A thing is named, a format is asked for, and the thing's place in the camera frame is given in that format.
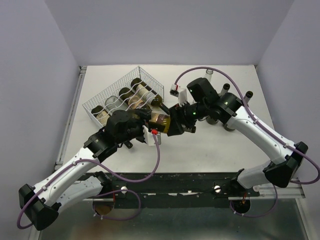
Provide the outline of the dark green wine bottle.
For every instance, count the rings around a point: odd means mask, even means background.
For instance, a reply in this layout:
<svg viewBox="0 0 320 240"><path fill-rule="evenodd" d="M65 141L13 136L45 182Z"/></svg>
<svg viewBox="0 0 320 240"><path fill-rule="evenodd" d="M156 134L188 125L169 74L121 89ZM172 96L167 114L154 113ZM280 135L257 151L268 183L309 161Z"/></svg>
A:
<svg viewBox="0 0 320 240"><path fill-rule="evenodd" d="M123 87L119 91L119 97L125 102L131 109L151 110L145 101L138 96L135 92L128 87Z"/></svg>

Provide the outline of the short clear glass bottle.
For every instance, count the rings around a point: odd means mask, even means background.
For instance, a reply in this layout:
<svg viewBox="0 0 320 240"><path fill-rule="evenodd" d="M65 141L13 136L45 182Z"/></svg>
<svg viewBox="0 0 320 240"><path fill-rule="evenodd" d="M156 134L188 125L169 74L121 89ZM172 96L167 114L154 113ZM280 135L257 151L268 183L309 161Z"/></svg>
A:
<svg viewBox="0 0 320 240"><path fill-rule="evenodd" d="M112 95L105 100L105 108L109 112L114 112L116 110L124 110L125 111L127 109L127 105L126 105L126 103L123 103L123 101L120 98Z"/></svg>

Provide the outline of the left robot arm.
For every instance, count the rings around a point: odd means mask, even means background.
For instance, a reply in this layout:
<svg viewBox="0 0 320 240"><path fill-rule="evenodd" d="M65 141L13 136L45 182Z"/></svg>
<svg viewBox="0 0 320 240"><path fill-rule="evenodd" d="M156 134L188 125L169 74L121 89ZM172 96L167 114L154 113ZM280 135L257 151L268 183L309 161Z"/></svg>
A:
<svg viewBox="0 0 320 240"><path fill-rule="evenodd" d="M35 185L25 184L19 189L18 218L26 215L38 231L47 228L58 218L60 196L82 175L114 154L121 144L142 138L150 119L151 110L116 110L67 164Z"/></svg>

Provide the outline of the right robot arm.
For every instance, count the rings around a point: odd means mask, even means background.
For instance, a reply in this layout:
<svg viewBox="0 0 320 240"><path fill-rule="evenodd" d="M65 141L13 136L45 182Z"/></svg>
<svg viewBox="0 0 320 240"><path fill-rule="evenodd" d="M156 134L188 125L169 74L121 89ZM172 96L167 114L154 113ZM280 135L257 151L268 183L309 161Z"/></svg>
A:
<svg viewBox="0 0 320 240"><path fill-rule="evenodd" d="M269 157L264 164L240 169L229 183L230 191L241 196L253 186L268 183L286 188L300 167L308 146L302 141L288 140L260 121L248 108L248 100L253 96L251 91L240 99L229 89L230 84L225 83L217 93L205 77L193 80L186 88L173 84L170 94L178 98L178 103L169 109L174 125L168 134L181 135L183 127L192 129L196 121L206 117L213 123L222 122L226 129L237 130Z"/></svg>

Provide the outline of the olive green wine bottle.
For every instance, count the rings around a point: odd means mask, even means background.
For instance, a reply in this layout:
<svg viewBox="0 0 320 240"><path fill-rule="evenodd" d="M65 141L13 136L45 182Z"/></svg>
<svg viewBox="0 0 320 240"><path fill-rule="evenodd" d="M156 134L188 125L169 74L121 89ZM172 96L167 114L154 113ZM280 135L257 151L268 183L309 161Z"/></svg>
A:
<svg viewBox="0 0 320 240"><path fill-rule="evenodd" d="M229 83L225 83L220 91L220 93L218 94L219 97L222 97L224 94L226 94L230 89L230 84ZM206 122L210 125L215 125L218 123L217 119L214 119L210 116L208 116L206 119Z"/></svg>

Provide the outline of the dark labelled wine bottle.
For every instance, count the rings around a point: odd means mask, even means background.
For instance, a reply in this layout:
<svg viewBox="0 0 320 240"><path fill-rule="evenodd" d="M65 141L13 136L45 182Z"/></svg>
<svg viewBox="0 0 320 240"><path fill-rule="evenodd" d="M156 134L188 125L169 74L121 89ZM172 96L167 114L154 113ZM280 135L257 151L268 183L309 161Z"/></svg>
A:
<svg viewBox="0 0 320 240"><path fill-rule="evenodd" d="M93 116L98 120L99 123L102 124L104 127L107 124L108 119L110 116L113 114L114 111L116 110L126 110L127 105L121 105L121 106L116 106L116 105L109 105L106 106L106 108L103 108L101 105L96 106L91 110L91 113Z"/></svg>

